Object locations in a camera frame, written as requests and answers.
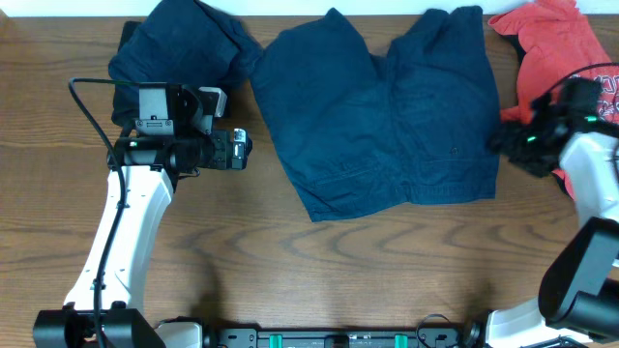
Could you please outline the navy blue shorts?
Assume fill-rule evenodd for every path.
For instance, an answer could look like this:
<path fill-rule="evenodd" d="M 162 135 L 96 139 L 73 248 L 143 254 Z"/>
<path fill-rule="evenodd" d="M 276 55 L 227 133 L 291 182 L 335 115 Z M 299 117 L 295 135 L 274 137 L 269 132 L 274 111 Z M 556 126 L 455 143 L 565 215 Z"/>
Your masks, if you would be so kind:
<path fill-rule="evenodd" d="M 114 80 L 219 87 L 229 92 L 262 53 L 243 23 L 195 0 L 162 0 L 142 21 L 127 21 L 108 64 Z"/>
<path fill-rule="evenodd" d="M 384 55 L 330 10 L 281 32 L 251 88 L 313 221 L 495 195 L 500 103 L 478 6 L 426 11 Z"/>

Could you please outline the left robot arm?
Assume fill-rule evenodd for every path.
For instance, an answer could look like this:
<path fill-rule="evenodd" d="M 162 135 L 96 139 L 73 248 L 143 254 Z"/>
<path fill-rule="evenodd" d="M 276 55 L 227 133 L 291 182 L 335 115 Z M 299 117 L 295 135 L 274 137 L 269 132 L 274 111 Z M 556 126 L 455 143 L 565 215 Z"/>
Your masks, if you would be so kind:
<path fill-rule="evenodd" d="M 136 116 L 107 148 L 107 197 L 86 263 L 61 308 L 39 312 L 38 347 L 215 347 L 199 319 L 152 327 L 144 294 L 159 226 L 179 181 L 203 169 L 243 170 L 251 139 L 243 129 L 215 130 L 226 93 L 216 87 L 135 83 Z"/>

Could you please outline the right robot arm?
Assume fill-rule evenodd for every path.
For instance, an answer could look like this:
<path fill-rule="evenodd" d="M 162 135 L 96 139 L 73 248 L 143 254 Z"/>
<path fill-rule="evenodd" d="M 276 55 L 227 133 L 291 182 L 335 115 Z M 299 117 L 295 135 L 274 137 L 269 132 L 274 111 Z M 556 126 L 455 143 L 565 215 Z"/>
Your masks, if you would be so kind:
<path fill-rule="evenodd" d="M 530 123 L 488 142 L 528 173 L 560 169 L 572 184 L 578 231 L 545 272 L 536 298 L 490 312 L 470 329 L 479 347 L 584 347 L 618 339 L 618 127 L 597 112 L 601 83 L 566 78 L 535 99 Z"/>

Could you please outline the folded black garment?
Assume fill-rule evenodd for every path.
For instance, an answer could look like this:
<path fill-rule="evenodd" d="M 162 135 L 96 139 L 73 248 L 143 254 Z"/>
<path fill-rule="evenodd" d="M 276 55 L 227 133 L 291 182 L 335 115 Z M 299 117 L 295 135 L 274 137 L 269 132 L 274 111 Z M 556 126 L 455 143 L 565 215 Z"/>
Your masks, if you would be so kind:
<path fill-rule="evenodd" d="M 227 92 L 229 68 L 237 52 L 212 26 L 128 21 L 108 72 L 114 80 L 219 87 Z"/>

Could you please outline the folded navy blue shorts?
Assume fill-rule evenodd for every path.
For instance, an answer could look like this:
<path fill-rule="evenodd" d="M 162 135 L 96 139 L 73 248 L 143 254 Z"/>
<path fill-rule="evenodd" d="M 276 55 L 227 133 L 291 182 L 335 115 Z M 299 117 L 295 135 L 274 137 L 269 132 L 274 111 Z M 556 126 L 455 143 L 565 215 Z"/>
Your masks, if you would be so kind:
<path fill-rule="evenodd" d="M 229 92 L 262 53 L 243 23 L 195 0 L 162 0 L 142 21 L 127 21 L 108 64 L 114 80 L 219 87 Z"/>

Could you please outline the red printed t-shirt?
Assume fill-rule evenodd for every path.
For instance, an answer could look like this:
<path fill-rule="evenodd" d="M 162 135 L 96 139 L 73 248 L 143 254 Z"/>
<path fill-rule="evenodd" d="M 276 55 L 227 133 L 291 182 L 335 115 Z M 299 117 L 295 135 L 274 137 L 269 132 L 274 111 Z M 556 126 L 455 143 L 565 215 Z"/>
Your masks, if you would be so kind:
<path fill-rule="evenodd" d="M 531 103 L 547 90 L 556 97 L 561 78 L 583 77 L 598 82 L 602 91 L 594 114 L 618 122 L 618 68 L 594 33 L 575 1 L 538 0 L 493 16 L 488 25 L 516 52 L 516 105 L 500 111 L 501 125 L 486 147 L 500 151 L 498 134 L 509 123 L 527 125 L 533 120 Z"/>

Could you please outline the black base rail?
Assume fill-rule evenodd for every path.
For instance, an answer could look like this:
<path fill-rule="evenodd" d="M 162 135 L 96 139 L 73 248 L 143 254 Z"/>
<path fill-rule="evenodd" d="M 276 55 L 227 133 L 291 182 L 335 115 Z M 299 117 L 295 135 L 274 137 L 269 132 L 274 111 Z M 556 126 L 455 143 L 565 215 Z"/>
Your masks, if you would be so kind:
<path fill-rule="evenodd" d="M 481 329 L 453 325 L 420 326 L 413 330 L 319 331 L 225 329 L 221 348 L 459 348 L 479 347 Z"/>

